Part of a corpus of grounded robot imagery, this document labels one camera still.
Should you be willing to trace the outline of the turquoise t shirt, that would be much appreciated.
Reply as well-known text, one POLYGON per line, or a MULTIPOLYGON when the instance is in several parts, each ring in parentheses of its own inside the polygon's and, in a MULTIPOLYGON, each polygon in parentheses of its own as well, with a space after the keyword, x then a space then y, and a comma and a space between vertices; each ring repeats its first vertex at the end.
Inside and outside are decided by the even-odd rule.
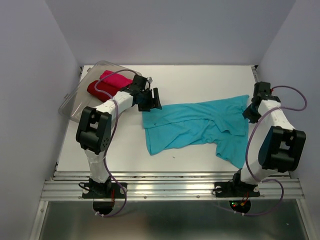
POLYGON ((148 153, 189 145, 215 144, 215 155, 236 168, 245 163, 249 122, 243 117, 249 96, 165 105, 142 113, 148 153))

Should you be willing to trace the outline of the clear plastic bin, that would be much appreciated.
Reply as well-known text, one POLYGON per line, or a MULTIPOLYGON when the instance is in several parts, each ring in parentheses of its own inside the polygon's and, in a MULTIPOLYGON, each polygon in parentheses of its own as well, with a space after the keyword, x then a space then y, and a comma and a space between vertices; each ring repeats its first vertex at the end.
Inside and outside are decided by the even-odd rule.
POLYGON ((131 80, 135 74, 141 75, 138 71, 131 72, 125 66, 113 64, 105 60, 84 67, 78 85, 64 97, 64 102, 59 107, 58 112, 69 120, 78 123, 85 107, 89 106, 93 108, 103 103, 87 91, 88 86, 94 81, 99 80, 104 71, 116 72, 122 69, 124 71, 120 74, 131 80))

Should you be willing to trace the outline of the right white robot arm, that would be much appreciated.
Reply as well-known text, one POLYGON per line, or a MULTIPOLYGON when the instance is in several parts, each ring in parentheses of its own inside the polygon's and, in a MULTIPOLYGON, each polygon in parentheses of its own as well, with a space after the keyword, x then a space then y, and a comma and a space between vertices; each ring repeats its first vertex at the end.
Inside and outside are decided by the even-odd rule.
POLYGON ((248 187, 255 188, 265 178, 297 169, 307 135, 297 130, 284 114, 285 106, 279 97, 273 95, 274 88, 269 82, 254 85, 251 104, 244 110, 243 117, 254 124, 254 130, 265 122, 270 126, 258 151, 257 159, 234 174, 230 182, 231 192, 242 195, 248 187))

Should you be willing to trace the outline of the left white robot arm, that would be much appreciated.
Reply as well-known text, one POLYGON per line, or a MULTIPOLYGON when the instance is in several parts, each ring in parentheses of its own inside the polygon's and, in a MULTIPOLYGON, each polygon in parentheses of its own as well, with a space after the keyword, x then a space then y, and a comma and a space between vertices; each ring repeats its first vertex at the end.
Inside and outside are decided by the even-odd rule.
POLYGON ((111 174, 105 166, 107 150, 114 137, 122 112, 138 106, 140 112, 162 109, 158 88, 151 88, 152 78, 135 74, 132 80, 112 72, 93 83, 96 93, 106 96, 104 103, 86 106, 81 113, 75 139, 87 157, 90 177, 87 191, 100 197, 111 193, 111 174))

